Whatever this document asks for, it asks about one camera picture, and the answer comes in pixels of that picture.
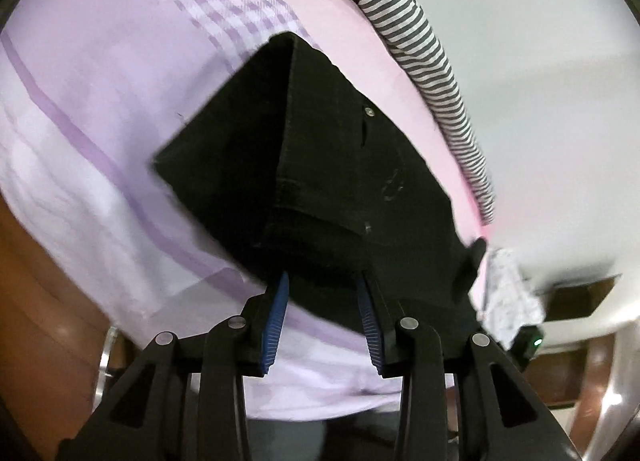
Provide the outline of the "pink purple bed sheet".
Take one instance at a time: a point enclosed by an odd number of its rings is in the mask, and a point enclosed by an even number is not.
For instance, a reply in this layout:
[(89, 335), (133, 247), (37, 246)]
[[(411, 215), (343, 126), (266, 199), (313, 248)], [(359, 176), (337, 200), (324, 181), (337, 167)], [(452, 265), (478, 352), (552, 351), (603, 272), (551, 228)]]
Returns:
[(292, 32), (416, 147), (463, 241), (476, 201), (426, 103), (352, 0), (20, 0), (1, 32), (1, 191), (139, 343), (207, 331), (262, 286), (195, 224), (154, 156), (256, 50)]

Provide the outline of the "grey white striped blanket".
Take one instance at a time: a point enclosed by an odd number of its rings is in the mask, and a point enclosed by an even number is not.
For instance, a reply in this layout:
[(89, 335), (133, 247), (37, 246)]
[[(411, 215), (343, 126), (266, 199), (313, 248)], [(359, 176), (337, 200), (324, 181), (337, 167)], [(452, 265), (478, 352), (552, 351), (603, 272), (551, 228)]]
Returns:
[(485, 226), (495, 217), (495, 189), (446, 50), (417, 0), (352, 0), (420, 92), (457, 160)]

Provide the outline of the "white dotted pillow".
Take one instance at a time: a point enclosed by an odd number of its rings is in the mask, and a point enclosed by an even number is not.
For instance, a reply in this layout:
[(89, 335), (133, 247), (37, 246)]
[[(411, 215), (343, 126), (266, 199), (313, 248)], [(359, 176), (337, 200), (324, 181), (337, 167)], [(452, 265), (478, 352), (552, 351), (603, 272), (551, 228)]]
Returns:
[(521, 275), (512, 252), (499, 247), (489, 247), (480, 263), (470, 301), (480, 325), (506, 349), (523, 327), (541, 325), (546, 317), (541, 299)]

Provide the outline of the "wooden wardrobe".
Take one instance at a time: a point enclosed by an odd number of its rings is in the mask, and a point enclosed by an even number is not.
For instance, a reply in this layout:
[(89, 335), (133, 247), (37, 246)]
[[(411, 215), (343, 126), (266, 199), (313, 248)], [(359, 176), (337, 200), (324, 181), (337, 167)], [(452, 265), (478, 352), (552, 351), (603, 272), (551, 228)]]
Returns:
[(525, 370), (585, 460), (602, 460), (639, 407), (639, 327), (565, 344)]

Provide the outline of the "black pants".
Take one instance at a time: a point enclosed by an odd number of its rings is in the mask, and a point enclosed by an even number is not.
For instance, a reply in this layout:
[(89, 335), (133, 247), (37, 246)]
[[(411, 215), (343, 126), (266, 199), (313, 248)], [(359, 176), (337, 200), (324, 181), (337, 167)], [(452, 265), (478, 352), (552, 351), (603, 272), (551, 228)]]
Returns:
[(322, 52), (269, 39), (155, 155), (179, 202), (262, 282), (360, 327), (369, 282), (424, 317), (456, 357), (485, 242), (463, 241), (449, 196), (403, 132)]

